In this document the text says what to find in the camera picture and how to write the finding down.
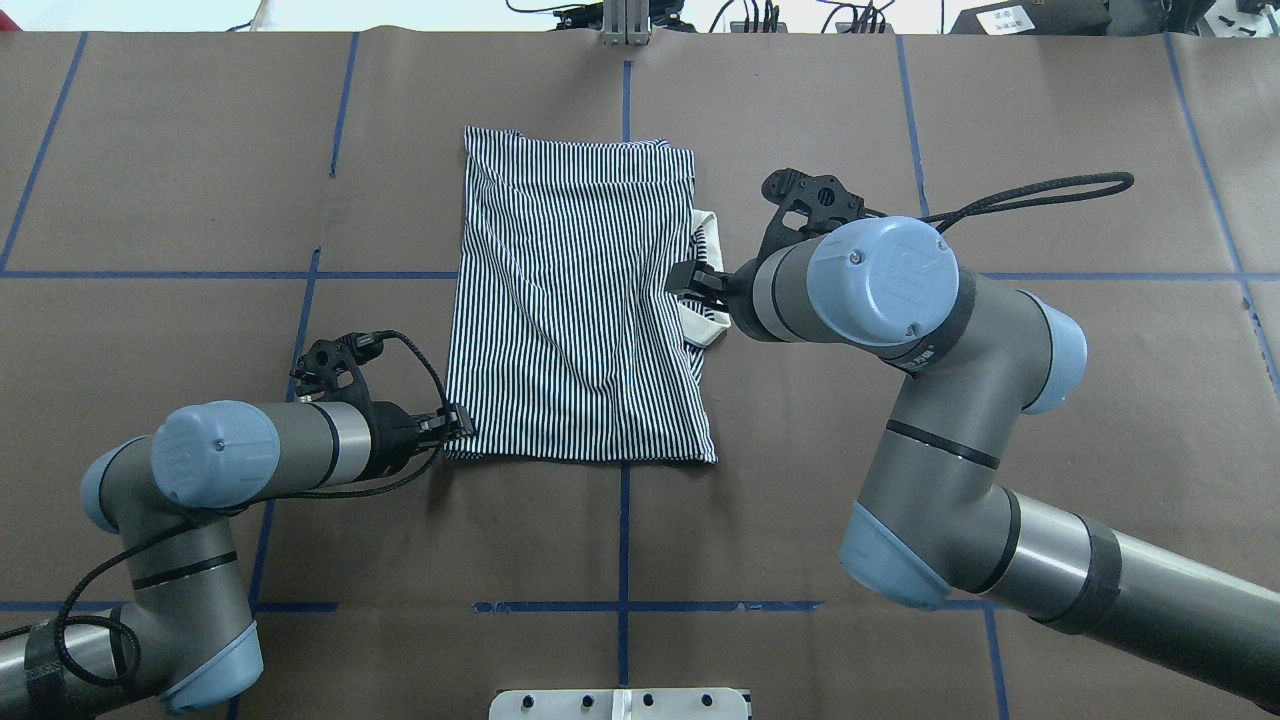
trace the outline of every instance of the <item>blue tape grid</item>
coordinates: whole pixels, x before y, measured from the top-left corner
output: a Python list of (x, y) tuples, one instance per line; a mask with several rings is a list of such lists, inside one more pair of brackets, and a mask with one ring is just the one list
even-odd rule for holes
[(1169, 54), (1169, 70), (1174, 76), (1174, 87), (1178, 91), (1178, 104), (1183, 108), (1183, 120), (1187, 123), (1187, 133), (1190, 136), (1192, 147), (1196, 149), (1196, 161), (1199, 163), (1201, 173), (1204, 176), (1204, 187), (1208, 190), (1210, 200), (1213, 202), (1213, 213), (1217, 215), (1217, 224), (1222, 228), (1222, 240), (1226, 242), (1226, 251), (1231, 256), (1231, 268), (1235, 269), (1236, 281), (1240, 283), (1240, 292), (1249, 305), (1249, 316), (1253, 323), (1253, 334), (1258, 340), (1258, 350), (1262, 351), (1262, 360), (1267, 365), (1267, 374), (1271, 378), (1271, 389), (1280, 400), (1280, 375), (1276, 374), (1276, 360), (1271, 354), (1271, 343), (1267, 342), (1267, 333), (1262, 329), (1262, 320), (1258, 318), (1258, 304), (1253, 301), (1253, 291), (1249, 290), (1249, 281), (1240, 263), (1240, 250), (1235, 246), (1235, 234), (1231, 233), (1231, 224), (1226, 222), (1226, 213), (1222, 211), (1222, 199), (1217, 193), (1217, 183), (1213, 182), (1213, 173), (1208, 169), (1208, 160), (1204, 158), (1204, 147), (1199, 141), (1199, 131), (1196, 128), (1196, 118), (1192, 117), (1190, 105), (1187, 102), (1187, 91), (1183, 88), (1183, 72), (1178, 67), (1178, 51), (1174, 49), (1174, 36), (1165, 33), (1165, 51)]
[(18, 200), (18, 210), (13, 215), (9, 225), (9, 234), (4, 241), (4, 250), (0, 250), (0, 272), (9, 265), (9, 255), (13, 254), (13, 243), (18, 241), (18, 231), (22, 228), (22, 218), (27, 214), (27, 202), (36, 190), (36, 179), (40, 177), (40, 167), (45, 164), (45, 154), (49, 152), (49, 143), (54, 140), (54, 131), (58, 129), (58, 119), (63, 117), (63, 106), (67, 105), (67, 96), (70, 95), (72, 83), (76, 82), (76, 70), (79, 69), (79, 60), (84, 55), (84, 42), (88, 33), (82, 32), (76, 44), (76, 53), (72, 55), (72, 64), (67, 68), (67, 77), (63, 79), (63, 88), (58, 94), (58, 102), (54, 104), (54, 113), (49, 117), (49, 127), (45, 128), (45, 137), (40, 141), (40, 150), (36, 151), (36, 160), (31, 164), (31, 174), (27, 176), (27, 184), (22, 188), (22, 199)]
[[(22, 228), (22, 219), (27, 205), (36, 188), (40, 169), (52, 142), (59, 118), (70, 94), (76, 72), (84, 53), (87, 33), (81, 33), (72, 56), (67, 77), (59, 92), (58, 101), (50, 117), (49, 126), (41, 140), (36, 159), (32, 163), (27, 184), (23, 188), (14, 219), (5, 237), (3, 250), (0, 250), (0, 278), (4, 279), (305, 279), (306, 291), (303, 293), (302, 311), (298, 320), (298, 332), (294, 340), (294, 356), (302, 352), (302, 343), (306, 338), (306, 327), (310, 319), (311, 301), (315, 295), (316, 282), (348, 281), (348, 279), (403, 279), (403, 281), (435, 281), (456, 279), (454, 270), (429, 270), (429, 272), (403, 272), (403, 270), (374, 270), (374, 272), (323, 272), (320, 266), (320, 249), (311, 256), (311, 265), (306, 272), (301, 270), (9, 270), (8, 263), (13, 254), (14, 245)], [(346, 76), (343, 79), (342, 96), (338, 105), (338, 117), (334, 123), (333, 155), (329, 163), (329, 174), (334, 177), (338, 168), (338, 156), (342, 145), (343, 126), (346, 122), (347, 105), (351, 92), (352, 76), (355, 72), (360, 33), (352, 33), (351, 47), (347, 58)], [(915, 108), (911, 97), (911, 83), (906, 59), (904, 38), (899, 36), (897, 58), (899, 70), (902, 83), (902, 102), (906, 115), (909, 140), (911, 145), (911, 159), (915, 173), (916, 192), (919, 195), (920, 213), (928, 214), (929, 205), (925, 193), (924, 164), (920, 154), (919, 129), (916, 126)], [(1165, 36), (1165, 46), (1169, 55), (1169, 67), (1176, 88), (1178, 99), (1183, 110), (1183, 119), (1187, 124), (1189, 140), (1196, 151), (1201, 172), (1204, 177), (1206, 188), (1213, 205), (1219, 225), (1222, 231), (1224, 242), (1233, 264), (1233, 273), (988, 273), (995, 279), (1007, 281), (1098, 281), (1098, 282), (1236, 282), (1244, 293), (1245, 301), (1252, 309), (1254, 334), (1260, 350), (1271, 377), (1272, 389), (1280, 398), (1280, 373), (1276, 372), (1275, 357), (1271, 352), (1270, 342), (1262, 328), (1257, 314), (1257, 305), (1249, 288), (1251, 282), (1280, 282), (1280, 273), (1245, 273), (1240, 261), (1239, 249), (1226, 214), (1222, 210), (1221, 199), (1213, 174), (1210, 170), (1199, 140), (1190, 106), (1187, 102), (1187, 94), (1183, 87), (1181, 70), (1178, 65), (1178, 56), (1170, 35)], [(630, 60), (622, 67), (622, 140), (631, 140), (631, 82), (632, 63)], [(285, 398), (292, 400), (293, 384), (289, 383)], [(631, 466), (623, 462), (620, 478), (620, 503), (618, 503), (618, 598), (617, 601), (535, 601), (535, 602), (477, 602), (472, 606), (476, 614), (511, 614), (511, 612), (616, 612), (618, 615), (618, 684), (630, 684), (630, 614), (632, 612), (809, 612), (822, 606), (822, 601), (632, 601), (630, 597), (630, 500), (631, 498)], [(262, 515), (262, 524), (259, 533), (257, 551), (253, 564), (253, 574), (250, 584), (250, 603), (255, 614), (325, 614), (335, 612), (335, 602), (262, 602), (260, 601), (262, 574), (268, 543), (270, 541), (271, 523), (274, 519), (274, 503), (266, 503)], [(76, 607), (83, 612), (96, 612), (109, 610), (123, 601), (81, 602)], [(0, 601), (0, 612), (55, 612), (61, 605), (60, 601)], [(1009, 702), (1006, 697), (1004, 661), (1000, 651), (1000, 637), (996, 628), (995, 612), (1001, 606), (984, 600), (955, 600), (948, 601), (943, 610), (947, 611), (977, 611), (983, 616), (987, 634), (987, 644), (992, 667), (993, 688), (1000, 712), (1000, 720), (1009, 720)], [(238, 714), (239, 698), (232, 701), (228, 707), (228, 720), (234, 720)]]

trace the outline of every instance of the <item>white label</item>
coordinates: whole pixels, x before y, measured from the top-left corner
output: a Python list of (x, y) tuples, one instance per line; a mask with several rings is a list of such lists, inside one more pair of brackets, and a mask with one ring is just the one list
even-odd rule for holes
[(1036, 29), (1021, 5), (978, 13), (978, 22), (982, 23), (982, 29), (987, 31), (987, 35), (1012, 35)]

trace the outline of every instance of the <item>striped cloth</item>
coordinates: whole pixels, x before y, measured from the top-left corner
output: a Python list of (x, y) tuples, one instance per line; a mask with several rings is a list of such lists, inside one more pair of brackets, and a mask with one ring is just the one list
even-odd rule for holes
[(452, 457), (716, 461), (672, 264), (698, 252), (694, 156), (467, 128)]

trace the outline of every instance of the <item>cable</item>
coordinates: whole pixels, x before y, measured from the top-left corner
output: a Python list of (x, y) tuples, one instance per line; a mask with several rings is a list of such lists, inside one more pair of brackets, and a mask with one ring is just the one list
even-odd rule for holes
[[(970, 215), (986, 215), (989, 213), (1004, 213), (1006, 210), (1016, 210), (1019, 208), (1036, 208), (1039, 205), (1059, 205), (1062, 202), (1079, 202), (1082, 200), (1093, 200), (1096, 197), (1106, 197), (1108, 195), (1116, 195), (1117, 192), (1124, 192), (1133, 187), (1133, 173), (1115, 172), (1115, 173), (1094, 173), (1091, 176), (1071, 176), (1069, 178), (1057, 178), (1044, 182), (1038, 182), (1033, 184), (1024, 184), (1023, 187), (1015, 187), (1012, 190), (1006, 190), (1004, 192), (997, 192), (996, 195), (988, 195), (982, 200), (975, 200), (959, 210), (951, 213), (941, 213), (937, 215), (927, 215), (920, 218), (925, 223), (938, 223), (937, 231), (946, 232), (951, 225), (959, 223), (964, 218)], [(1019, 200), (1018, 202), (1009, 202), (1016, 197), (1027, 197), (1029, 195), (1039, 195), (1042, 192), (1048, 192), (1052, 190), (1062, 190), (1066, 187), (1080, 187), (1088, 184), (1102, 184), (1112, 183), (1108, 187), (1091, 190), (1088, 192), (1070, 192), (1066, 195), (1053, 195), (1051, 197), (1032, 197), (1029, 200)]]
[(5, 632), (0, 633), (0, 642), (4, 642), (6, 639), (9, 639), (9, 638), (15, 638), (18, 635), (26, 635), (27, 633), (31, 632), (31, 628), (32, 628), (32, 625), (23, 625), (22, 628), (14, 628), (12, 630), (5, 630)]
[(822, 29), (818, 31), (819, 35), (827, 32), (827, 26), (831, 24), (832, 18), (835, 18), (836, 13), (844, 10), (845, 8), (851, 8), (854, 10), (854, 19), (855, 20), (858, 19), (858, 5), (854, 5), (852, 3), (828, 3), (827, 0), (818, 0), (818, 1), (822, 3), (823, 5), (836, 6), (836, 9), (833, 9), (831, 14), (827, 15), (827, 22), (822, 23)]
[[(422, 366), (426, 368), (426, 372), (431, 375), (431, 382), (435, 384), (435, 392), (440, 396), (440, 407), (449, 406), (449, 400), (444, 392), (444, 382), (440, 380), (440, 374), (435, 372), (435, 366), (433, 366), (431, 361), (426, 359), (426, 355), (424, 355), (422, 351), (419, 350), (416, 345), (413, 345), (412, 340), (410, 340), (404, 333), (399, 331), (378, 331), (372, 333), (372, 336), (379, 340), (398, 340), (402, 343), (404, 343), (404, 347), (407, 347), (408, 351), (413, 354), (413, 357), (417, 357), (417, 361), (421, 363)], [(390, 492), (393, 489), (402, 488), (408, 483), (421, 478), (422, 474), (426, 473), (435, 462), (435, 459), (439, 454), (440, 454), (440, 446), (435, 446), (435, 448), (431, 450), (431, 455), (428, 456), (426, 461), (422, 462), (422, 465), (420, 465), (416, 470), (413, 470), (408, 475), (404, 475), (403, 478), (390, 484), (380, 486), (376, 488), (357, 489), (357, 491), (296, 492), (292, 495), (283, 495), (280, 497), (306, 498), (306, 500), (332, 500), (332, 498), (372, 497), (375, 495), (383, 495), (384, 492)]]
[[(868, 0), (867, 1), (867, 8), (863, 10), (863, 14), (859, 15), (858, 18), (855, 18), (856, 24), (854, 27), (858, 28), (858, 32), (863, 32), (864, 28), (868, 27), (868, 23), (872, 22), (872, 18), (874, 17), (874, 14), (878, 13), (878, 12), (879, 10), (876, 9), (876, 3), (872, 1), (872, 0)], [(850, 27), (849, 32), (854, 32), (854, 28)]]
[(721, 5), (719, 12), (716, 13), (716, 19), (712, 20), (712, 24), (710, 24), (709, 28), (707, 28), (707, 32), (716, 32), (716, 26), (719, 24), (721, 17), (724, 14), (724, 10), (728, 10), (728, 6), (732, 5), (732, 4), (733, 4), (733, 0), (724, 0), (724, 4)]
[(586, 6), (586, 5), (581, 4), (581, 3), (571, 3), (568, 5), (556, 5), (554, 8), (525, 9), (525, 8), (512, 8), (511, 6), (511, 0), (506, 0), (506, 3), (507, 3), (507, 9), (511, 10), (512, 13), (526, 13), (526, 14), (532, 14), (532, 13), (550, 13), (552, 10), (571, 10), (571, 9), (575, 9), (575, 8), (585, 8)]
[[(63, 601), (61, 607), (58, 609), (58, 615), (54, 616), (54, 647), (58, 650), (58, 660), (59, 662), (61, 662), (63, 667), (65, 667), (72, 675), (76, 675), (81, 680), (84, 680), (86, 683), (91, 685), (97, 685), (100, 688), (124, 685), (132, 682), (134, 676), (137, 676), (138, 666), (142, 664), (142, 643), (138, 642), (138, 634), (133, 632), (133, 628), (125, 625), (124, 623), (120, 623), (119, 620), (111, 620), (110, 618), (102, 618), (100, 615), (76, 615), (73, 618), (72, 609), (76, 607), (76, 602), (79, 600), (79, 596), (84, 592), (84, 588), (87, 588), (90, 583), (96, 580), (102, 573), (106, 573), (111, 568), (115, 568), (120, 562), (124, 562), (125, 560), (133, 557), (140, 552), (151, 550), (152, 547), (163, 543), (166, 539), (175, 538), (193, 529), (195, 525), (189, 523), (183, 523), (175, 528), (165, 530), (159, 536), (143, 543), (136, 544), (125, 550), (124, 552), (111, 557), (110, 560), (102, 562), (97, 568), (93, 568), (92, 570), (88, 571), (87, 575), (84, 575), (81, 579), (81, 582), (76, 583), (76, 587), (72, 588), (70, 594), (67, 596), (67, 600)], [(95, 675), (87, 667), (84, 667), (79, 662), (76, 662), (76, 659), (72, 657), (70, 651), (67, 650), (67, 628), (72, 625), (95, 625), (99, 628), (106, 628), (108, 633), (119, 633), (124, 638), (124, 642), (129, 646), (129, 650), (133, 652), (133, 665), (125, 667), (124, 671), (116, 675), (115, 678), (104, 678), (101, 675)], [(27, 634), (31, 632), (31, 629), (32, 625), (27, 625), (24, 628), (14, 628), (13, 630), (5, 630), (4, 633), (0, 633), (0, 641), (6, 641), (9, 638), (15, 638), (18, 635)]]
[(399, 488), (402, 488), (402, 487), (412, 483), (413, 480), (421, 478), (422, 473), (426, 473), (431, 468), (431, 465), (435, 464), (435, 456), (439, 455), (439, 454), (440, 454), (440, 446), (435, 446), (435, 450), (431, 451), (431, 455), (429, 455), (426, 457), (426, 462), (422, 462), (422, 465), (419, 466), (416, 470), (413, 470), (412, 473), (410, 473), (410, 474), (404, 475), (403, 478), (396, 480), (394, 483), (385, 484), (385, 486), (381, 486), (381, 487), (369, 488), (369, 489), (338, 491), (338, 492), (314, 492), (314, 491), (310, 491), (310, 492), (296, 492), (293, 495), (282, 495), (280, 498), (282, 500), (284, 500), (284, 498), (298, 498), (298, 500), (349, 500), (349, 498), (353, 498), (353, 497), (372, 497), (375, 495), (383, 495), (384, 492), (390, 492), (393, 489), (399, 489)]

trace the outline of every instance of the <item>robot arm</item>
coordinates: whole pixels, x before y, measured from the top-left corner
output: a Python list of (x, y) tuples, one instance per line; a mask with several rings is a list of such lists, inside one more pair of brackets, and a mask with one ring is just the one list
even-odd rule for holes
[[(995, 483), (1019, 414), (1080, 382), (1075, 322), (959, 265), (933, 227), (868, 217), (835, 178), (780, 170), (764, 195), (780, 215), (759, 258), (733, 275), (677, 265), (668, 290), (727, 309), (755, 340), (842, 342), (906, 373), (845, 569), (909, 607), (986, 594), (1280, 711), (1280, 594)], [(778, 229), (786, 211), (815, 222)]]
[[(151, 696), (183, 715), (252, 685), (262, 657), (228, 510), (390, 475), (474, 432), (458, 405), (412, 416), (370, 401), (358, 366), (383, 336), (319, 341), (298, 359), (300, 392), (324, 392), (324, 402), (183, 407), (154, 437), (95, 461), (81, 488), (86, 514), (125, 547), (150, 544), (128, 559), (134, 601), (102, 614), (131, 628), (137, 647), (70, 625), (65, 648), (81, 673), (59, 657), (54, 621), (0, 642), (0, 717), (92, 717)], [(120, 676), (128, 682), (111, 682)]]

